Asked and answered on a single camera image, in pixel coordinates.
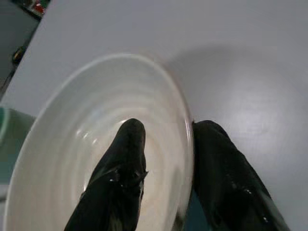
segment bowl rim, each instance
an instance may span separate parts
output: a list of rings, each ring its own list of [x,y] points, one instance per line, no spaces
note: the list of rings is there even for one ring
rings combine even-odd
[[[158,71],[162,76],[164,76],[167,80],[170,81],[171,85],[173,85],[174,89],[176,89],[180,95],[182,104],[184,106],[184,111],[185,111],[185,126],[186,126],[186,132],[187,132],[187,143],[188,143],[188,150],[190,150],[189,155],[191,155],[191,161],[190,163],[185,163],[185,168],[188,168],[188,173],[189,175],[185,176],[185,183],[183,184],[183,187],[187,188],[186,191],[186,198],[185,198],[185,204],[182,205],[182,207],[185,209],[185,214],[184,216],[187,215],[187,210],[188,210],[188,205],[190,203],[190,197],[191,197],[191,191],[192,191],[192,184],[193,184],[193,166],[194,166],[194,144],[193,144],[193,127],[192,127],[192,117],[190,114],[190,110],[188,108],[188,104],[186,102],[186,99],[184,97],[183,91],[179,85],[179,83],[176,81],[176,79],[173,77],[173,75],[170,73],[169,70],[167,70],[163,64],[160,64],[156,59],[150,58],[148,56],[140,55],[140,54],[132,54],[132,53],[115,53],[115,54],[108,54],[104,56],[100,56],[94,60],[92,60],[89,63],[86,63],[84,66],[81,68],[77,69],[77,71],[72,72],[72,74],[69,75],[69,77],[60,85],[56,88],[56,90],[53,92],[51,97],[46,101],[45,105],[42,107],[40,110],[37,118],[35,119],[32,127],[30,128],[27,137],[22,145],[22,148],[19,152],[18,158],[16,160],[13,174],[11,176],[10,184],[9,184],[9,189],[7,193],[7,199],[6,199],[6,204],[5,204],[5,212],[4,212],[4,217],[3,217],[3,230],[7,230],[7,222],[8,222],[8,210],[11,204],[11,195],[12,195],[12,187],[14,185],[15,179],[17,178],[17,171],[20,168],[20,163],[21,163],[21,158],[23,156],[23,153],[29,143],[29,140],[32,137],[32,133],[34,128],[36,127],[37,123],[41,120],[41,118],[44,116],[45,112],[47,109],[50,107],[52,102],[58,97],[58,95],[62,92],[62,90],[67,87],[73,79],[75,79],[79,74],[82,72],[86,71],[89,68],[92,68],[100,63],[113,60],[113,59],[120,59],[120,58],[127,58],[127,59],[135,59],[137,61],[143,62],[151,67],[153,67],[156,71]]]

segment white table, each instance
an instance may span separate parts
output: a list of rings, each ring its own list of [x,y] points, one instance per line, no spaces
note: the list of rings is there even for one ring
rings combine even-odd
[[[98,56],[160,57],[193,118],[220,123],[291,230],[306,231],[307,10],[305,0],[54,0],[2,103],[37,116]]]

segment teal container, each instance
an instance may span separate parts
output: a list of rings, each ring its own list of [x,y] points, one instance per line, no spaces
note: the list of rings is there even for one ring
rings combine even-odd
[[[19,151],[34,118],[0,107],[0,184],[9,184]]]

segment white bowl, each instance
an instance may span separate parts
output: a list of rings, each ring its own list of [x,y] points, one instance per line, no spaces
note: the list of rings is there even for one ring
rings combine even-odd
[[[13,172],[4,230],[63,230],[95,165],[132,117],[145,126],[149,171],[137,230],[170,231],[184,220],[193,177],[185,100],[161,66],[117,54],[73,74],[39,114]]]

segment glossy black material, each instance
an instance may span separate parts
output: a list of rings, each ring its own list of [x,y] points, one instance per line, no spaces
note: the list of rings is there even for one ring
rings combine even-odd
[[[194,189],[213,231],[289,231],[261,179],[224,129],[193,124]]]
[[[145,130],[127,120],[103,155],[65,231],[134,231],[146,172]]]

